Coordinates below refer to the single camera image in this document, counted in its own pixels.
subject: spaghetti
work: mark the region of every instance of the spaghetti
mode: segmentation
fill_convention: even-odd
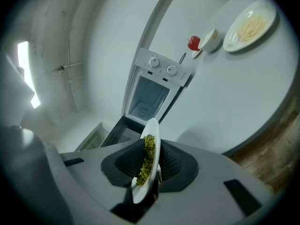
[[[237,34],[242,42],[248,42],[262,31],[265,24],[266,20],[262,16],[254,14],[244,22]]]

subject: plate of green peas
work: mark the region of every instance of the plate of green peas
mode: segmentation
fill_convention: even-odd
[[[148,121],[141,138],[145,140],[145,158],[139,173],[133,178],[132,195],[135,204],[140,203],[149,193],[158,170],[160,154],[159,124],[155,118]]]

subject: white knob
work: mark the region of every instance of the white knob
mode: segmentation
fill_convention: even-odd
[[[150,66],[153,68],[156,68],[159,66],[159,59],[158,58],[151,58],[150,61]]]
[[[174,75],[177,72],[177,68],[174,65],[170,65],[167,67],[167,74]]]

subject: white plate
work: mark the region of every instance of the white plate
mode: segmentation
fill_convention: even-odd
[[[265,34],[276,18],[276,7],[274,3],[270,0],[257,0],[250,4],[244,11],[240,13],[240,15],[234,20],[230,29],[226,33],[223,48],[227,52],[235,52],[244,47],[249,46],[250,44],[257,41],[263,34]],[[239,36],[237,35],[237,31],[243,25],[243,23],[253,15],[260,15],[266,20],[266,24],[264,29],[260,31],[260,33],[253,39],[248,42],[240,41]]]
[[[197,55],[198,55],[201,51],[202,51],[202,50],[199,50],[199,51],[193,51],[193,52],[192,52],[192,58],[197,57]]]
[[[159,133],[159,124],[155,118],[152,118],[148,121],[148,123],[146,124],[142,132],[141,138],[144,138],[144,136],[147,136],[148,134],[154,136],[155,155],[154,155],[153,165],[150,171],[149,178],[146,180],[144,185],[137,186],[136,178],[133,178],[131,182],[133,202],[135,204],[140,203],[149,193],[149,191],[152,188],[153,182],[155,180],[156,173],[158,172],[158,161],[159,161],[159,154],[160,154],[160,133]]]

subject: control panel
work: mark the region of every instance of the control panel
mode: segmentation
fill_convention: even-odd
[[[192,73],[191,69],[145,48],[140,48],[135,65],[170,80],[181,87],[185,85]]]

